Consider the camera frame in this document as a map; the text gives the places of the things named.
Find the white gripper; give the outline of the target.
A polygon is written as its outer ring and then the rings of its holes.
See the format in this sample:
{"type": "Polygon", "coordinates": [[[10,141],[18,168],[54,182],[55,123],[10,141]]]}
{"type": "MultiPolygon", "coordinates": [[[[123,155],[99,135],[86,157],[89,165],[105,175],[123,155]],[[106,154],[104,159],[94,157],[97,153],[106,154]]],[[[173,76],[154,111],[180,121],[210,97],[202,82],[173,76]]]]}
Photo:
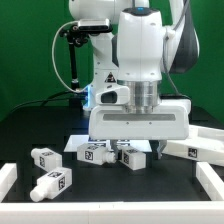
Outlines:
{"type": "Polygon", "coordinates": [[[118,140],[159,140],[158,158],[167,145],[166,140],[182,140],[189,135],[191,101],[163,100],[151,113],[127,113],[124,106],[97,106],[90,115],[89,136],[93,140],[110,140],[119,159],[118,140]]]}

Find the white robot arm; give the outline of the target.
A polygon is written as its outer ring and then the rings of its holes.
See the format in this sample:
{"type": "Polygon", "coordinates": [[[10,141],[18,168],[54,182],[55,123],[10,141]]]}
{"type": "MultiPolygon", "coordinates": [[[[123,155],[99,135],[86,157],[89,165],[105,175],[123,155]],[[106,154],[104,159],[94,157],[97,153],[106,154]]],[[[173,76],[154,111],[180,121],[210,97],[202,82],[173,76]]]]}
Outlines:
{"type": "Polygon", "coordinates": [[[75,30],[93,46],[94,77],[85,109],[89,136],[108,140],[183,140],[191,100],[161,95],[163,75],[191,69],[199,57],[190,0],[169,0],[173,23],[162,24],[149,0],[69,0],[75,30]]]}

